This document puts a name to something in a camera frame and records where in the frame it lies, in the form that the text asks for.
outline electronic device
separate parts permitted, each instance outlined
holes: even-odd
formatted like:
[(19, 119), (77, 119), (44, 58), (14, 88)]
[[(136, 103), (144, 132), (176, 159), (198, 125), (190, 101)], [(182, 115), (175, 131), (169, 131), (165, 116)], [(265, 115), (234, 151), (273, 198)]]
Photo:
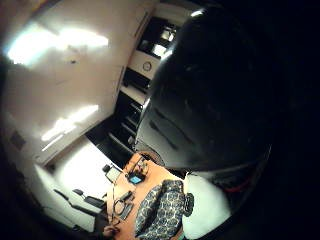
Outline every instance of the electronic device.
[(132, 184), (138, 184), (141, 183), (145, 179), (145, 175), (139, 173), (139, 172), (131, 172), (128, 173), (127, 179)]
[(128, 217), (129, 213), (131, 212), (132, 208), (133, 208), (133, 203), (126, 204), (126, 206), (125, 206), (123, 212), (120, 214), (119, 218), (121, 218), (122, 220), (125, 220)]
[(126, 178), (132, 184), (138, 184), (144, 181), (146, 178), (145, 174), (142, 171), (135, 170), (135, 167), (141, 162), (144, 161), (144, 158), (141, 157), (130, 169), (130, 171), (126, 174)]

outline orange table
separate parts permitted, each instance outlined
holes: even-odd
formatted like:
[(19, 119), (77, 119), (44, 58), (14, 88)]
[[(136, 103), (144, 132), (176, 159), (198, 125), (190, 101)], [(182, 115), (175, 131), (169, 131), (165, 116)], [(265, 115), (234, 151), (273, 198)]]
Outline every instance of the orange table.
[[(138, 153), (134, 154), (128, 164), (125, 166), (124, 171), (127, 172), (131, 169), (131, 167), (140, 159), (140, 155)], [(115, 236), (116, 240), (131, 240), (137, 239), (134, 238), (134, 228), (135, 228), (135, 219), (137, 212), (139, 210), (139, 206), (141, 201), (146, 197), (148, 192), (156, 185), (160, 184), (165, 179), (180, 179), (175, 175), (171, 174), (165, 168), (156, 165), (152, 161), (147, 161), (148, 165), (148, 173), (146, 178), (143, 182), (133, 185), (129, 183), (125, 177), (124, 173), (121, 173), (115, 182), (114, 187), (114, 200), (120, 198), (123, 194), (128, 192), (129, 190), (134, 192), (134, 199), (132, 203), (134, 204), (131, 212), (129, 213), (128, 217), (121, 221), (117, 227), (120, 229), (120, 232)], [(106, 197), (107, 202), (107, 211), (108, 214), (112, 214), (113, 209), (113, 189), (109, 189), (107, 192)], [(180, 234), (182, 233), (182, 229), (177, 233), (176, 236), (172, 238), (172, 240), (176, 240), (179, 238)]]

